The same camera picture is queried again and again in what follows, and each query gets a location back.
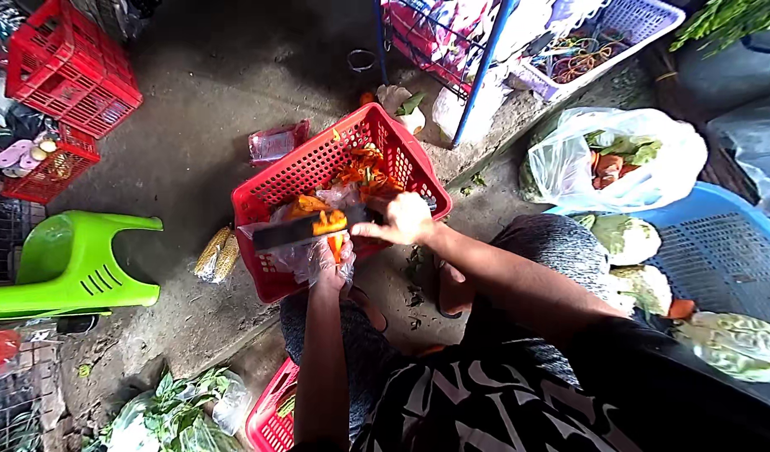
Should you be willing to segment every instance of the person's right hand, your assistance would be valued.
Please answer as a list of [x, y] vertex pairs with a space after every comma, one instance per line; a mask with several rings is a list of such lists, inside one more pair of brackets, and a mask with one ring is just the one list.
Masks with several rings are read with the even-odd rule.
[[435, 224], [427, 202], [418, 193], [400, 193], [390, 201], [385, 212], [388, 224], [357, 223], [351, 235], [373, 237], [394, 244], [422, 244]]

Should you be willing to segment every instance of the dirty floor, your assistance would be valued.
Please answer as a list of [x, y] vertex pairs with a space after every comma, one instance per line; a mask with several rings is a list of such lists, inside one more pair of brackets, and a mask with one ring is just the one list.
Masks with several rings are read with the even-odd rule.
[[[200, 282], [190, 270], [211, 235], [231, 221], [231, 190], [253, 175], [249, 133], [303, 118], [317, 133], [352, 111], [360, 92], [376, 87], [376, 71], [356, 74], [346, 62], [350, 50], [373, 48], [372, 26], [365, 2], [179, 0], [160, 6], [130, 49], [144, 105], [99, 141], [100, 163], [49, 205], [50, 214], [81, 209], [158, 216], [165, 225], [162, 232], [124, 231], [114, 240], [127, 272], [162, 287], [159, 301], [115, 310], [94, 331], [62, 346], [64, 398], [77, 425], [103, 426], [131, 396], [153, 386], [162, 367], [192, 376], [235, 356], [232, 366], [254, 395], [264, 388], [284, 358], [277, 305], [259, 302], [242, 262], [219, 285]], [[391, 59], [394, 80], [426, 85], [399, 57]], [[580, 102], [648, 106], [644, 89], [637, 93], [647, 83], [631, 61]], [[503, 110], [513, 116], [503, 117], [500, 127], [528, 125], [528, 112], [537, 119], [548, 108], [528, 92], [511, 96]], [[489, 149], [511, 138], [505, 130]], [[475, 148], [478, 158], [487, 154]], [[475, 161], [461, 162], [455, 154], [445, 159], [439, 149], [430, 151], [437, 167], [449, 168], [445, 181], [476, 170]], [[515, 215], [543, 210], [518, 198], [520, 157], [521, 149], [495, 157], [483, 172], [487, 187], [474, 187], [469, 196], [460, 193], [468, 176], [457, 177], [449, 187], [456, 204], [449, 224], [488, 240]], [[413, 252], [392, 247], [360, 262], [355, 278], [388, 316], [388, 338], [405, 352], [455, 343], [465, 324], [441, 318], [432, 303], [408, 290], [404, 271]], [[79, 365], [92, 366], [89, 377], [77, 376]]]

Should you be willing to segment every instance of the red crate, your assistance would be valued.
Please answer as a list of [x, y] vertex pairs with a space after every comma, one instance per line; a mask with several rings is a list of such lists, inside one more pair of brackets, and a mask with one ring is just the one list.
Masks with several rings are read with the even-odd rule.
[[293, 447], [293, 413], [277, 415], [277, 402], [298, 380], [298, 366], [290, 358], [257, 399], [245, 423], [245, 434], [257, 452], [283, 452]]
[[56, 152], [49, 153], [48, 158], [27, 176], [5, 177], [0, 194], [18, 200], [49, 203], [72, 180], [100, 160], [95, 139], [66, 124], [59, 124], [56, 146]]
[[102, 139], [142, 103], [123, 50], [69, 0], [11, 36], [6, 96]]
[[[335, 129], [340, 141], [333, 142]], [[373, 142], [384, 154], [383, 171], [404, 184], [405, 190], [435, 196], [432, 218], [439, 220], [452, 210], [449, 194], [435, 176], [429, 157], [406, 128], [391, 120], [379, 104], [366, 104], [312, 137], [285, 157], [243, 182], [231, 193], [235, 225], [267, 222], [271, 209], [294, 200], [318, 185], [328, 183], [340, 166], [350, 160], [351, 149]], [[273, 303], [300, 287], [290, 272], [277, 272], [270, 254], [256, 256], [251, 240], [237, 234], [240, 255], [254, 278], [263, 303]], [[365, 257], [388, 245], [380, 241], [354, 240], [357, 257]]]

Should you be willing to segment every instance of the metal wire mesh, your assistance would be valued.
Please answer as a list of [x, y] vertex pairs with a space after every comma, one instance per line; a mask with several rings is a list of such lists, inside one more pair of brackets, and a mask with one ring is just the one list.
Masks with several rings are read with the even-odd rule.
[[0, 285], [14, 283], [19, 250], [44, 217], [41, 204], [0, 196]]
[[55, 330], [25, 342], [11, 375], [0, 379], [0, 452], [41, 451], [42, 434], [55, 427], [63, 402]]

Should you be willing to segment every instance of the green plastic chair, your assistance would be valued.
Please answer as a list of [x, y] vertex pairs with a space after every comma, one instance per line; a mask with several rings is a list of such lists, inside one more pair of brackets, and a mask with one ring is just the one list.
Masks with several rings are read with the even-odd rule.
[[0, 319], [151, 306], [159, 286], [131, 278], [112, 253], [124, 229], [162, 230], [159, 218], [66, 211], [37, 224], [23, 245], [16, 285], [0, 286]]

